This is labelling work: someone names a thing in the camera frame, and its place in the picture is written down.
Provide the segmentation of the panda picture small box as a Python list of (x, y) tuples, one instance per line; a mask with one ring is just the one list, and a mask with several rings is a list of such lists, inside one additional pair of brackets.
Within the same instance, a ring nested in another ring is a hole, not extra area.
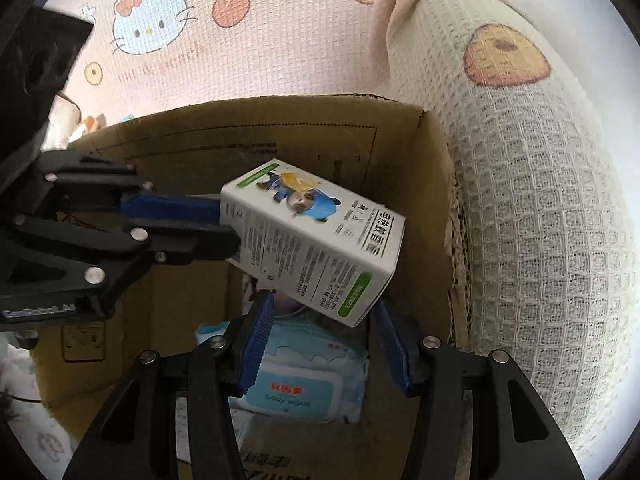
[(348, 327), (386, 289), (405, 234), (401, 214), (279, 159), (221, 188), (220, 222), (240, 238), (232, 264)]

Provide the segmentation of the blue wet wipes pack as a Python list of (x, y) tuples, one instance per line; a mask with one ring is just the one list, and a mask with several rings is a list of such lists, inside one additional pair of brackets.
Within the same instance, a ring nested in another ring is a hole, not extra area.
[(276, 318), (254, 386), (232, 408), (303, 422), (354, 424), (361, 416), (369, 353), (314, 312)]

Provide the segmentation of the colourful oil pastel box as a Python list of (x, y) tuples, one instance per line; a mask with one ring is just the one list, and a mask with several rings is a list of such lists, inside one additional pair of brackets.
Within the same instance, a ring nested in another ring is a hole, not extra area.
[(248, 274), (243, 275), (242, 313), (247, 314), (256, 299), (258, 292), (268, 290), (274, 300), (274, 316), (276, 318), (292, 318), (301, 314), (306, 307), (299, 301), (276, 289), (270, 281), (258, 280)]

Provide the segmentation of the brown cardboard box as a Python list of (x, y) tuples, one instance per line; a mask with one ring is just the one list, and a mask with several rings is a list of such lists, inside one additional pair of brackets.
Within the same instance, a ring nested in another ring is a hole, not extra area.
[[(82, 154), (134, 165), (158, 192), (215, 194), (270, 159), (306, 170), (406, 219), (390, 302), (420, 331), (464, 336), (469, 244), (461, 191), (442, 128), (425, 105), (373, 96), (265, 96), (186, 106), (91, 133)], [(224, 262), (160, 266), (132, 286), (91, 350), (76, 326), (40, 333), (32, 354), (41, 399), (74, 440), (88, 429), (139, 352), (194, 346), (198, 326), (240, 310), (240, 274)], [(256, 419), (243, 446), (253, 478), (396, 479), (404, 469), (416, 400), (404, 396), (372, 341), (360, 422)]]

